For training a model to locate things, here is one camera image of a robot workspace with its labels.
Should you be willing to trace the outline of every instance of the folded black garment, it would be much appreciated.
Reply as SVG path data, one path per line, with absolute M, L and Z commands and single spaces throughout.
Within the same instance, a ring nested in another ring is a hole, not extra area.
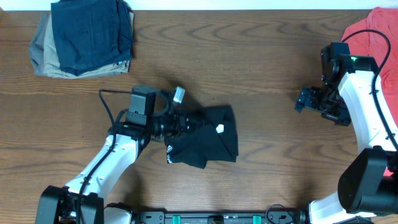
M 205 118 L 203 127 L 190 134 L 165 139 L 167 162 L 183 162 L 201 169 L 206 167 L 207 161 L 236 162 L 238 135 L 232 108 L 204 108 L 199 113 Z M 221 133 L 216 131 L 219 125 L 224 127 Z
M 122 0 L 51 4 L 60 70 L 74 75 L 132 59 L 128 6 Z

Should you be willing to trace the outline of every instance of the red cloth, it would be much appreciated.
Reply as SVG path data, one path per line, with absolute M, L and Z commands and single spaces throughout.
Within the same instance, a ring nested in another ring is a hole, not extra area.
M 349 26 L 341 39 L 362 29 L 378 30 L 391 42 L 391 53 L 380 72 L 380 77 L 383 95 L 398 125 L 398 9 L 373 9 L 366 19 Z M 352 36 L 346 42 L 351 54 L 373 56 L 379 66 L 387 53 L 386 41 L 375 33 L 363 32 Z

